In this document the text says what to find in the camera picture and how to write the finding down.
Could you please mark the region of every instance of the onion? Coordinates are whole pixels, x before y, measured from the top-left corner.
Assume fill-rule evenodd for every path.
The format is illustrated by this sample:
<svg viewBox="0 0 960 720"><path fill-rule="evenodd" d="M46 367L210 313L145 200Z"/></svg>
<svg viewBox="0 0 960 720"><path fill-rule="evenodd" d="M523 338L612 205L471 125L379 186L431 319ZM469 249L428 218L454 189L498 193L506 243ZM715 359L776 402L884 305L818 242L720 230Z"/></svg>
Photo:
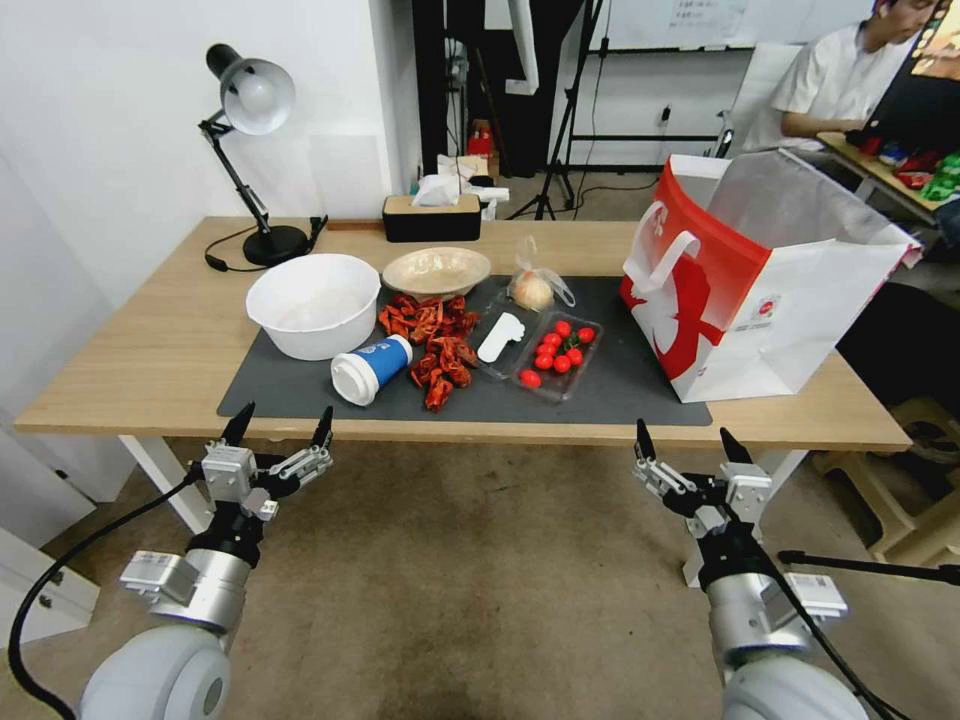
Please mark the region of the onion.
<svg viewBox="0 0 960 720"><path fill-rule="evenodd" d="M532 270L520 273L514 280L512 295L517 305L536 312L550 307L553 302L553 288L550 283Z"/></svg>

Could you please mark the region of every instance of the desk lamp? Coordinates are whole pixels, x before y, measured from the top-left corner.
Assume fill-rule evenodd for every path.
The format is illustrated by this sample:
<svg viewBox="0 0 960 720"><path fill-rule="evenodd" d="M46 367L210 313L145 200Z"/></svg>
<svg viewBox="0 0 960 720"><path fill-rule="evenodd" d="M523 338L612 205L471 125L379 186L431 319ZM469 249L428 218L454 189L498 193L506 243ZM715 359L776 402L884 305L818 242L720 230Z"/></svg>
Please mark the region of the desk lamp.
<svg viewBox="0 0 960 720"><path fill-rule="evenodd" d="M287 121L296 93L293 80L279 65L242 58L229 45L207 50L207 67L220 80L221 108L200 123L200 130L220 158L243 204L257 221L257 231L243 243L244 257L254 265L272 267L309 251L306 234L288 225L270 227L269 214L253 189L244 184L220 147L231 130L266 135Z"/></svg>

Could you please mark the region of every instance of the black table mat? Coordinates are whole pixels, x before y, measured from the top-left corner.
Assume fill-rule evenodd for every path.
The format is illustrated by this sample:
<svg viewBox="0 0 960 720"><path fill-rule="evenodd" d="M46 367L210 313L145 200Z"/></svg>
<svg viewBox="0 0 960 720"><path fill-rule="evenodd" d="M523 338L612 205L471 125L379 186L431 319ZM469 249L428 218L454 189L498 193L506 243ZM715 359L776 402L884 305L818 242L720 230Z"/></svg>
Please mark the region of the black table mat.
<svg viewBox="0 0 960 720"><path fill-rule="evenodd" d="M482 312L508 280L494 276L478 285L467 296L467 309ZM643 333L617 295L619 278L568 277L566 281L577 299L577 306L569 312L601 323L604 334L573 397L565 402L546 401L509 380L496 380L475 370L472 385L454 389L439 414L423 407L424 391L406 374L391 380L371 405L361 408L334 390L329 360L289 358L261 330L217 412L230 417L255 400L257 416L271 418L318 418L327 405L333 405L334 417L368 420L624 425L642 417L650 425L711 423L706 405L677 400ZM380 306L392 295L384 289ZM557 307L567 309L562 303ZM535 331L528 326L527 333ZM377 325L371 340L383 335ZM482 340L479 333L471 336L474 347ZM414 348L414 360L422 353L422 347Z"/></svg>

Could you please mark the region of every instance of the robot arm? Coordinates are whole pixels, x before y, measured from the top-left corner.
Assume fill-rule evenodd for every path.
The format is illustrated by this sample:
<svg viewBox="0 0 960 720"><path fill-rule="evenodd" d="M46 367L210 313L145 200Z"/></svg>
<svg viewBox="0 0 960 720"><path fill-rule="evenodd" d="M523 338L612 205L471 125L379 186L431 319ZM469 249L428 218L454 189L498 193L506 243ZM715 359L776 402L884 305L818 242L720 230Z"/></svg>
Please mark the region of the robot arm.
<svg viewBox="0 0 960 720"><path fill-rule="evenodd" d="M710 601L714 655L725 683L724 720L867 720L843 683L799 659L809 650L810 631L753 537L772 494L770 477L725 429L721 437L729 461L716 476L679 473L656 459L638 420L633 474L686 518L703 556L700 585ZM846 614L829 577L785 577L818 621Z"/></svg>
<svg viewBox="0 0 960 720"><path fill-rule="evenodd" d="M82 720L214 720L230 688L230 644L240 624L245 584L260 559L263 525L278 500L331 465L333 408L311 444L289 458L258 456L239 444L253 403L207 444L200 463L214 506L210 526L184 556L138 550L120 582L171 624L140 633L107 658L80 701Z"/></svg>

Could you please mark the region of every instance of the wooden table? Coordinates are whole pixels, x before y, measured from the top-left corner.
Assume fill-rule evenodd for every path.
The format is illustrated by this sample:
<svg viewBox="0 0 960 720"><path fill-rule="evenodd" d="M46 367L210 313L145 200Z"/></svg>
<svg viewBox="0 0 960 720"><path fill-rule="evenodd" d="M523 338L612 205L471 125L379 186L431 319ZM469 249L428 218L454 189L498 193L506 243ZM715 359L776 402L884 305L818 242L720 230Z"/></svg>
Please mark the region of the wooden table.
<svg viewBox="0 0 960 720"><path fill-rule="evenodd" d="M887 165L875 157L862 154L858 148L848 143L843 133L819 133L817 140L826 146L837 162L863 178L856 190L858 198L866 200L874 190L880 190L928 225L937 224L933 211L943 205L943 202L925 200L919 192L897 180Z"/></svg>
<svg viewBox="0 0 960 720"><path fill-rule="evenodd" d="M307 229L304 220L284 220ZM243 218L207 218L18 418L23 432L116 434L161 491L183 466L164 437L215 438L225 419L216 409L257 334L244 312L258 275L218 273L203 261L212 240L240 230ZM484 223L479 241L494 273L513 271L517 240L533 235L546 267L564 275L622 274L633 223ZM222 256L243 265L240 242ZM387 243L376 230L325 231L319 252L344 252L382 269L423 247ZM799 394L709 403L708 427L653 426L659 446L719 447L721 426L748 448L766 451L761 464L777 486L811 449L897 451L909 440L844 360L831 355ZM315 421L255 418L248 437L309 438ZM334 421L341 440L460 443L624 445L632 425L560 425L440 421ZM208 523L195 488L171 500L194 532Z"/></svg>

